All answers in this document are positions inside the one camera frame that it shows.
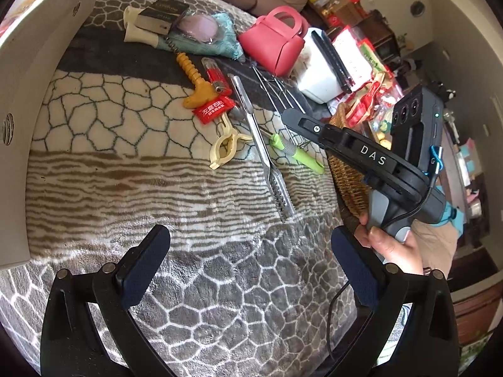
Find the white container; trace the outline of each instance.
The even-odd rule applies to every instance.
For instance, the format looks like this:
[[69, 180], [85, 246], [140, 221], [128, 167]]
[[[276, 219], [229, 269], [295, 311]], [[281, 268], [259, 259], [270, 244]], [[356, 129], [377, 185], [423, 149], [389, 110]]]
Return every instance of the white container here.
[[310, 28], [304, 37], [305, 45], [292, 71], [292, 76], [297, 80], [298, 89], [316, 103], [326, 103], [343, 90], [337, 77], [330, 70], [323, 54], [313, 41], [313, 32], [321, 35], [321, 30]]

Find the clothespin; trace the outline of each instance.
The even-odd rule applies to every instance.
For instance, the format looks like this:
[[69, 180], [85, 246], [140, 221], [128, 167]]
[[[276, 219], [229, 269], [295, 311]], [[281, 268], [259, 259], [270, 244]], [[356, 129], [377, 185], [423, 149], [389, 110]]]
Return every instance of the clothespin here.
[[[239, 139], [246, 142], [250, 142], [253, 138], [249, 134], [244, 134], [238, 131], [229, 120], [227, 112], [223, 112], [221, 115], [221, 124], [223, 124], [223, 134], [218, 138], [218, 140], [213, 144], [210, 150], [210, 169], [217, 169], [218, 167], [224, 165], [230, 161], [237, 151], [237, 141]], [[224, 157], [220, 156], [220, 149], [223, 144], [228, 143], [226, 154]]]

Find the pink round item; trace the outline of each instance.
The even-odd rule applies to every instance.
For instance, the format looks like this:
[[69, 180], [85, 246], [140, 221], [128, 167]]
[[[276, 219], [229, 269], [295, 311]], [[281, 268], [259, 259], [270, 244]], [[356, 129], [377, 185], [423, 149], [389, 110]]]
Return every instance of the pink round item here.
[[188, 15], [180, 20], [178, 28], [199, 42], [211, 42], [218, 35], [218, 23], [210, 15]]

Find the device handle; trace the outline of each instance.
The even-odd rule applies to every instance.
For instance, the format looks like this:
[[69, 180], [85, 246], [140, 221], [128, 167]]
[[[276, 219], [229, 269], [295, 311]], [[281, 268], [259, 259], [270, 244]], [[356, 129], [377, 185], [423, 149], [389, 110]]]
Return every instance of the device handle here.
[[115, 279], [125, 310], [140, 303], [170, 244], [168, 228], [156, 224], [140, 245], [130, 248], [119, 261]]
[[[372, 227], [381, 228], [384, 217], [388, 211], [389, 199], [377, 190], [372, 190], [369, 194], [369, 220], [367, 222], [367, 230]], [[394, 215], [398, 216], [403, 211], [397, 211]], [[395, 222], [385, 229], [386, 233], [392, 236], [400, 243], [404, 243], [408, 232], [411, 230], [413, 218]], [[381, 254], [375, 253], [383, 263], [388, 263]]]

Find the plastic bag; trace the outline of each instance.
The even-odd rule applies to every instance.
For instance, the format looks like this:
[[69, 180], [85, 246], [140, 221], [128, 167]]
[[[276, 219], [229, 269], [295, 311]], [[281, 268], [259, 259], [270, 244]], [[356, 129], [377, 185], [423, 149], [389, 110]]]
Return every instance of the plastic bag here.
[[168, 38], [182, 52], [197, 55], [222, 55], [240, 62], [245, 61], [245, 54], [241, 44], [237, 41], [236, 33], [232, 26], [232, 20], [227, 13], [212, 15], [218, 22], [221, 38], [215, 39], [211, 44], [202, 44], [183, 35], [179, 30], [173, 30], [167, 37], [160, 37], [158, 47], [162, 50], [171, 51], [165, 38]]

